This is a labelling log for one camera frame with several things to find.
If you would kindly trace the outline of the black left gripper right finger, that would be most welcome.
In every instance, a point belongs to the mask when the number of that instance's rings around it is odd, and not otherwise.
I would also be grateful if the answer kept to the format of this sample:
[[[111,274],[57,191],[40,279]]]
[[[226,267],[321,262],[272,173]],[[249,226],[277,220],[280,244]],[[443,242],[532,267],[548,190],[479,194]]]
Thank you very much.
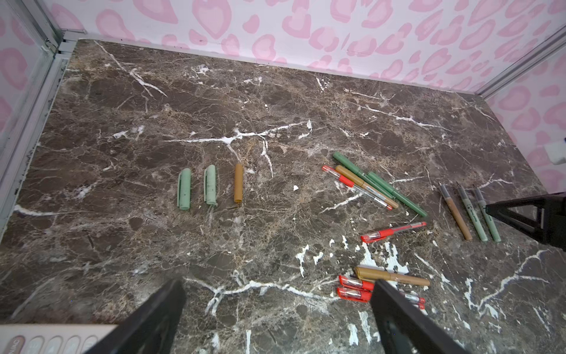
[[[467,351],[411,305],[385,280],[377,280],[369,304],[386,353],[462,353]]]

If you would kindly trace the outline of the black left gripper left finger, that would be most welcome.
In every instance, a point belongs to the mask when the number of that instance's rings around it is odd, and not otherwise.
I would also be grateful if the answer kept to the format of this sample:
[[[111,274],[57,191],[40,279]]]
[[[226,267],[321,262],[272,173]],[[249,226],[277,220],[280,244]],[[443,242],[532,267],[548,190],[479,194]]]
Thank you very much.
[[[181,280],[170,280],[88,353],[170,353],[187,295]]]

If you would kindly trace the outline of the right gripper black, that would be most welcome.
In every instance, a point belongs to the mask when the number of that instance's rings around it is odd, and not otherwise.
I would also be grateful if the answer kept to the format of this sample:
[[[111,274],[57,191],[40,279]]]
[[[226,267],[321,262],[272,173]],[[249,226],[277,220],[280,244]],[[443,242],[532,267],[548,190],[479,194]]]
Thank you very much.
[[[491,203],[486,212],[539,243],[565,251],[565,193]]]

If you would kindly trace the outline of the green pen cap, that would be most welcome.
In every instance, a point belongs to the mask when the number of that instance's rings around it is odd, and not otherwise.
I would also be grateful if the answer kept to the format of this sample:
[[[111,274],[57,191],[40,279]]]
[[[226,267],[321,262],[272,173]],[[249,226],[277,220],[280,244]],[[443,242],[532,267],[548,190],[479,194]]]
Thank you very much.
[[[203,197],[209,206],[216,206],[217,202],[217,169],[214,165],[209,165],[204,171]]]
[[[177,206],[180,210],[188,210],[190,208],[191,181],[192,171],[189,168],[183,169],[180,174],[178,174]]]

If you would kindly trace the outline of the brown pen cap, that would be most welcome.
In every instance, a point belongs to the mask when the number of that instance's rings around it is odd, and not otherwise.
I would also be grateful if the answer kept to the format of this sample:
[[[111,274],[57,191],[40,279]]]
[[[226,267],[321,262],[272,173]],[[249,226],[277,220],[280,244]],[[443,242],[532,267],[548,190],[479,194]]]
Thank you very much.
[[[243,165],[237,163],[234,168],[234,202],[237,204],[243,201],[243,175]]]

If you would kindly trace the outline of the red gel pen pair lower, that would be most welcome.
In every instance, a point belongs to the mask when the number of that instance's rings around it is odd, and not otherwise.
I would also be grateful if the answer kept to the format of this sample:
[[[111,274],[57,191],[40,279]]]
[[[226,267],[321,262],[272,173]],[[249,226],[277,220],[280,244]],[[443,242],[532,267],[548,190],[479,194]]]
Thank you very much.
[[[410,302],[413,306],[424,310],[425,309],[425,299],[405,292],[399,292],[408,302]],[[363,291],[363,290],[356,290],[356,289],[348,289],[348,288],[337,288],[337,295],[341,299],[355,301],[355,302],[364,302],[367,303],[371,299],[371,292],[370,291]]]

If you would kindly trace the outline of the red gel pen pair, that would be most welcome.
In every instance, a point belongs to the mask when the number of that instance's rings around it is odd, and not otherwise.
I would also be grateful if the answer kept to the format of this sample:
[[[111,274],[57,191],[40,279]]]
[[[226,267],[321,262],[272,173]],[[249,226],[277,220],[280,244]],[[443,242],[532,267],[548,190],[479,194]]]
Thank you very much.
[[[413,306],[424,310],[425,309],[425,299],[405,292],[399,292],[408,302],[410,302]],[[355,302],[364,302],[367,303],[371,299],[371,292],[370,291],[363,291],[363,290],[356,290],[356,289],[348,289],[348,288],[337,288],[337,295],[341,299],[355,301]]]
[[[357,291],[373,292],[374,283],[360,280],[357,278],[346,277],[340,275],[338,277],[339,283],[346,289],[353,289]]]

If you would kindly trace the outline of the brown pen beside red pair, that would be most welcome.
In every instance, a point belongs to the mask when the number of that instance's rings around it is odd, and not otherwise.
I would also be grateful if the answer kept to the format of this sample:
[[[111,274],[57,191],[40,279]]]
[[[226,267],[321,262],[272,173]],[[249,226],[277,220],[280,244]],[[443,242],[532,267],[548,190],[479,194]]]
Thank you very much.
[[[372,283],[376,280],[385,280],[413,286],[430,286],[429,280],[404,274],[390,273],[376,268],[357,266],[355,267],[355,274],[359,279]]]

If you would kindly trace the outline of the red gel pen pair upper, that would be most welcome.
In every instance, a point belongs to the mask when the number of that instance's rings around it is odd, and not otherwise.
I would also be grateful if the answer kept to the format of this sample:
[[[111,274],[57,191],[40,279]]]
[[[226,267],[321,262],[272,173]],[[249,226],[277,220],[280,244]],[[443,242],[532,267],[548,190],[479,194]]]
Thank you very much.
[[[339,283],[346,289],[353,289],[357,291],[373,292],[374,283],[360,280],[357,278],[346,277],[340,275],[338,277]]]

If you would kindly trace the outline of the single red gel pen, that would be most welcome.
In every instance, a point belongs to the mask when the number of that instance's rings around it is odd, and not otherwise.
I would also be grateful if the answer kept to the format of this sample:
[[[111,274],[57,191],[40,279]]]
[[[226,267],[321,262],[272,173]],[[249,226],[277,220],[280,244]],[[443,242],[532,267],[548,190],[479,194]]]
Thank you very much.
[[[406,224],[403,226],[398,226],[398,227],[392,227],[389,229],[385,229],[385,230],[379,230],[373,233],[368,233],[366,235],[361,235],[361,241],[363,243],[374,243],[380,240],[385,240],[386,238],[395,235],[395,234],[399,234],[401,232],[406,232],[408,230],[415,230],[415,229],[419,229],[419,228],[423,228],[426,227],[427,223],[424,221],[418,222],[418,223],[413,223],[413,224]]]

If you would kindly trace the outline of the brown pen far cluster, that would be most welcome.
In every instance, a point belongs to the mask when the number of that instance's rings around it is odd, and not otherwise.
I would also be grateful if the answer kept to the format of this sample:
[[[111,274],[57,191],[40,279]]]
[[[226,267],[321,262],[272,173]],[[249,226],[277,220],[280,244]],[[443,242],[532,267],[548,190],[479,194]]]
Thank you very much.
[[[399,207],[398,203],[396,203],[393,199],[389,198],[384,193],[380,192],[379,190],[371,186],[368,182],[362,180],[361,177],[357,176],[355,173],[348,170],[344,166],[341,165],[337,166],[336,171],[340,175],[345,176],[349,180],[353,181],[358,187],[361,187],[363,190],[367,191],[368,193],[371,193],[373,196],[386,202],[387,205],[389,205],[392,209],[397,209]]]

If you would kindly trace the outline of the green pen far short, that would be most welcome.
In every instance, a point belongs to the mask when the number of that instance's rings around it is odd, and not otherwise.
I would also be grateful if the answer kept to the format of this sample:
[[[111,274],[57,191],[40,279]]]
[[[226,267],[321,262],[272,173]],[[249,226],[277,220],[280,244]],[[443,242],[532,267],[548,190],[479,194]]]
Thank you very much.
[[[427,214],[427,212],[424,211],[424,209],[422,209],[420,206],[418,206],[417,204],[412,202],[410,199],[408,199],[403,194],[399,193],[395,188],[393,188],[389,183],[387,183],[384,179],[379,177],[377,174],[370,172],[370,173],[367,174],[367,177],[370,180],[372,180],[373,182],[375,182],[376,184],[380,185],[380,187],[384,188],[390,194],[392,194],[393,197],[395,197],[397,200],[402,202],[405,206],[411,208],[418,215],[421,215],[423,218],[427,218],[428,214]]]

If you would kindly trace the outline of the red gel pen far cluster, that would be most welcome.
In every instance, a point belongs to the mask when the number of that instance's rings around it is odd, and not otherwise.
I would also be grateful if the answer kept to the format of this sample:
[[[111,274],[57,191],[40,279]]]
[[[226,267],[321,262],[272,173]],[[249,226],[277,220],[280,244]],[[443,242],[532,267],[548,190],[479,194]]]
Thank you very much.
[[[350,179],[346,178],[345,176],[339,174],[337,171],[335,171],[333,168],[331,168],[330,166],[327,165],[323,165],[322,166],[322,171],[334,176],[337,178],[337,180],[339,180],[342,184],[346,185],[347,187],[350,187],[354,190],[356,190],[358,193],[361,193],[364,196],[367,196],[368,198],[370,198],[371,200],[377,202],[378,204],[382,205],[383,207],[385,207],[387,210],[392,210],[393,207],[390,206],[389,204],[387,204],[383,199],[374,196],[373,194],[371,194],[370,192],[364,190],[363,188],[359,187],[358,185],[356,185],[353,181],[351,181]]]

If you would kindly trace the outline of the green pen far long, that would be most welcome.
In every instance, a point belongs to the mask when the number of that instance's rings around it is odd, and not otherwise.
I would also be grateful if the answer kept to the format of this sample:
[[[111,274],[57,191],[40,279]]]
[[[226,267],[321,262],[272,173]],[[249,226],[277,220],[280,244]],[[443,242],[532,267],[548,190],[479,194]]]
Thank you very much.
[[[376,182],[372,181],[358,166],[356,166],[351,161],[349,161],[349,159],[347,159],[346,156],[342,155],[339,152],[334,152],[333,158],[341,165],[343,165],[346,169],[348,169],[350,172],[355,174],[358,178],[365,181],[365,183],[374,187],[375,190],[379,191],[384,196],[390,199],[394,199],[391,193],[389,193],[384,187],[380,187]]]

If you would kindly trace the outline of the pink calculator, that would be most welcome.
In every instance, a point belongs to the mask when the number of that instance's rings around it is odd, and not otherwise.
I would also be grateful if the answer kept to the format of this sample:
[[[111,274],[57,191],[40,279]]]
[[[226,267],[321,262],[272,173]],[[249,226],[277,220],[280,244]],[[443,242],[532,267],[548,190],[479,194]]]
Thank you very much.
[[[85,353],[107,336],[115,324],[2,324],[3,354]]]

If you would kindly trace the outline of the aluminium frame corner post right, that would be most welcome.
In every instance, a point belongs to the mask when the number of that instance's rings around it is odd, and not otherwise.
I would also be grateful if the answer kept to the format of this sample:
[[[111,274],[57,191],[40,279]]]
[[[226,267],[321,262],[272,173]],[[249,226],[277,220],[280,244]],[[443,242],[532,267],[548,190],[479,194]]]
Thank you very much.
[[[525,54],[497,77],[482,86],[475,92],[475,95],[483,99],[489,99],[563,47],[565,47],[565,26],[561,27],[553,35],[545,39],[542,44],[533,48],[532,51]]]

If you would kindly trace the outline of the aluminium frame corner post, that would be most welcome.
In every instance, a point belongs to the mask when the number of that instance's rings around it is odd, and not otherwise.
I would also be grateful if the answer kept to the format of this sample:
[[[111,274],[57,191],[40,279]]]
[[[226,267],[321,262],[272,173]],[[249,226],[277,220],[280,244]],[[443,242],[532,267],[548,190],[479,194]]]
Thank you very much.
[[[2,231],[76,44],[42,1],[1,2]]]
[[[565,26],[561,27],[553,35],[545,39],[542,44],[533,48],[532,51],[525,54],[497,77],[482,86],[475,92],[475,95],[483,99],[489,99],[563,47],[565,47]]]

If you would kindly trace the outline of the aluminium frame corner post left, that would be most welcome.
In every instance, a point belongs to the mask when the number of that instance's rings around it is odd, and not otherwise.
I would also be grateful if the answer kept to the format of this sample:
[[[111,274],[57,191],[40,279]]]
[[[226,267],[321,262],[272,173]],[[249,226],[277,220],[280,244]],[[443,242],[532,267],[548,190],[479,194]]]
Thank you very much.
[[[76,44],[42,1],[1,2],[2,231]]]

